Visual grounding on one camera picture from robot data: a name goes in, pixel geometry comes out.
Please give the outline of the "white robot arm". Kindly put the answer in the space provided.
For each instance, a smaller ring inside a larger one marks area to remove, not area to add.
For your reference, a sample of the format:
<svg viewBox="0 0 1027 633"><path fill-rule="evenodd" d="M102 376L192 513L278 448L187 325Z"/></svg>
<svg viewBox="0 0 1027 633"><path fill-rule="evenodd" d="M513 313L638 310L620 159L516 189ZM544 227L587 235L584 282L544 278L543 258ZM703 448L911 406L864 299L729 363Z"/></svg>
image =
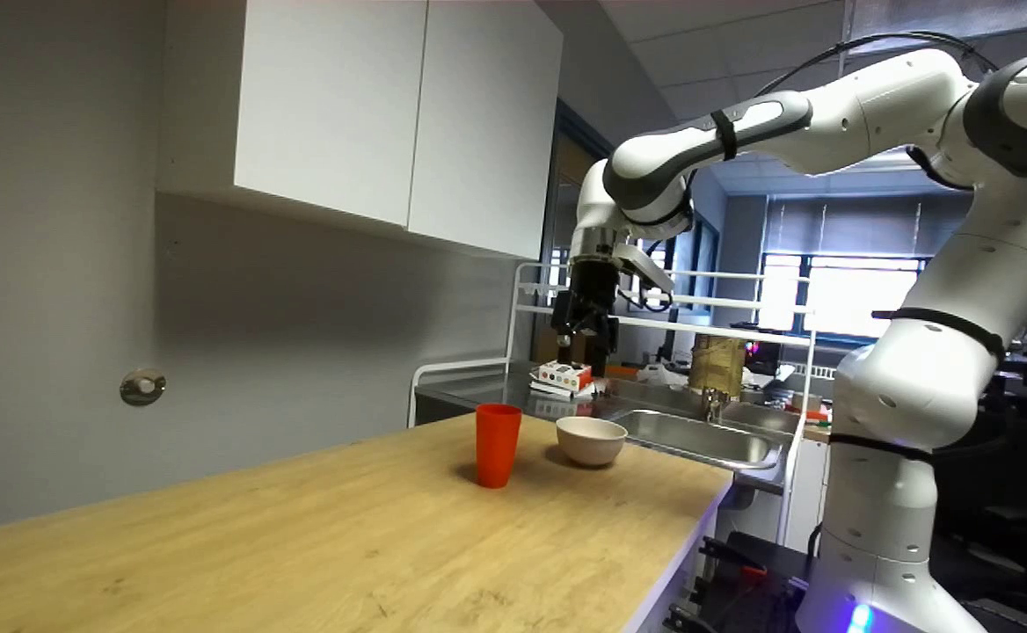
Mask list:
<svg viewBox="0 0 1027 633"><path fill-rule="evenodd" d="M986 633L927 574L931 453L979 418L1009 339L1027 325L1027 56L966 79L942 51L914 51L806 92L766 92L696 124L622 141L575 195L561 339L614 333L614 286L666 286L640 245L694 227L684 176L707 162L775 156L838 172L886 149L969 197L877 344L834 372L830 483L797 633Z"/></svg>

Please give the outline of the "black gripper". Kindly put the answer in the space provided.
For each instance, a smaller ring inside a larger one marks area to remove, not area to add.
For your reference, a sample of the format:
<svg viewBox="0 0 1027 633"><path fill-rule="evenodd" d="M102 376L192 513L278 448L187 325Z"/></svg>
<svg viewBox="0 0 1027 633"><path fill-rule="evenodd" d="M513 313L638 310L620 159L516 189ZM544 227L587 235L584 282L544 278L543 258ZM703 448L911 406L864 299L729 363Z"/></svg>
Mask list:
<svg viewBox="0 0 1027 633"><path fill-rule="evenodd" d="M559 330L559 363L574 363L574 339L592 339L592 372L605 376L608 339L614 333L614 286L613 261L575 258L568 263L568 286L553 299L553 327Z"/></svg>

